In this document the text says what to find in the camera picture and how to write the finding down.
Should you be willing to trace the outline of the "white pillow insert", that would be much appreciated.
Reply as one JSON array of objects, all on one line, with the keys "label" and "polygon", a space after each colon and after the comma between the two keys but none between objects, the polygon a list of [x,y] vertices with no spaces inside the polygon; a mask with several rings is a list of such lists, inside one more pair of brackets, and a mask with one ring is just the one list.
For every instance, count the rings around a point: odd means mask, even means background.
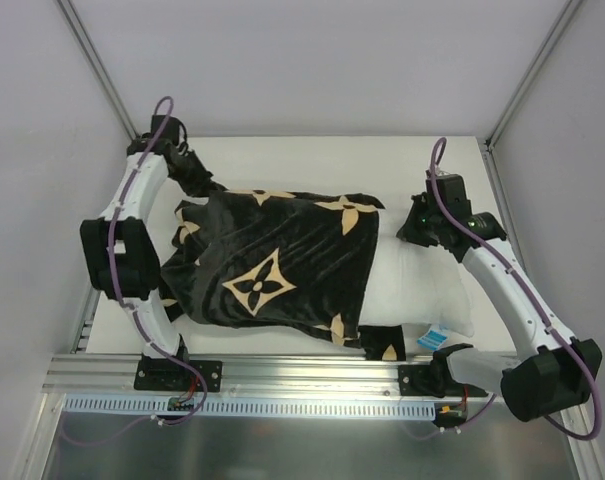
[{"label": "white pillow insert", "polygon": [[457,263],[445,251],[390,236],[378,238],[359,324],[433,324],[466,337],[475,333]]}]

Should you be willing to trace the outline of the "black beige patterned pillowcase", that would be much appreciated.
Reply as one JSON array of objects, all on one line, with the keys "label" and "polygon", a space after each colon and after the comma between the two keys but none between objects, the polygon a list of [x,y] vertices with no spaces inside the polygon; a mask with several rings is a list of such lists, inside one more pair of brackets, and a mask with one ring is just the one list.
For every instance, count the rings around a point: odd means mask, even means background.
[{"label": "black beige patterned pillowcase", "polygon": [[383,209],[362,193],[214,191],[206,202],[183,200],[175,251],[161,267],[162,305],[171,320],[283,326],[368,360],[403,360],[401,327],[361,318]]}]

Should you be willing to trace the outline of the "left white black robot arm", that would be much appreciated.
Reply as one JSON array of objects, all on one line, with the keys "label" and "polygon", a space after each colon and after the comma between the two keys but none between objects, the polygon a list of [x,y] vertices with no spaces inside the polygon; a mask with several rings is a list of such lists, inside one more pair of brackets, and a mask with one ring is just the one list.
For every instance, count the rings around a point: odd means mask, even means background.
[{"label": "left white black robot arm", "polygon": [[98,218],[81,223],[80,237],[92,287],[118,303],[143,341],[143,371],[156,370],[167,389],[179,390],[193,369],[184,340],[161,303],[161,264],[146,226],[167,179],[193,198],[225,189],[189,146],[184,124],[155,113],[150,131],[127,147],[125,172],[113,199]]}]

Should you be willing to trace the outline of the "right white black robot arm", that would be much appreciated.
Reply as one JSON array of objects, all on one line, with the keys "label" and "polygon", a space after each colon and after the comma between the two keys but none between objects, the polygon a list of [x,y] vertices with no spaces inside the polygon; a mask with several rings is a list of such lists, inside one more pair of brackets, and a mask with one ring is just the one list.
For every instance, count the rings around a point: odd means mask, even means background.
[{"label": "right white black robot arm", "polygon": [[580,340],[542,299],[516,260],[505,230],[490,213],[473,213],[464,180],[430,174],[413,204],[399,239],[441,247],[483,288],[516,349],[511,360],[458,344],[434,353],[430,382],[451,395],[470,385],[501,396],[520,421],[550,419],[565,409],[593,404],[593,429],[603,415],[596,377],[602,351]]}]

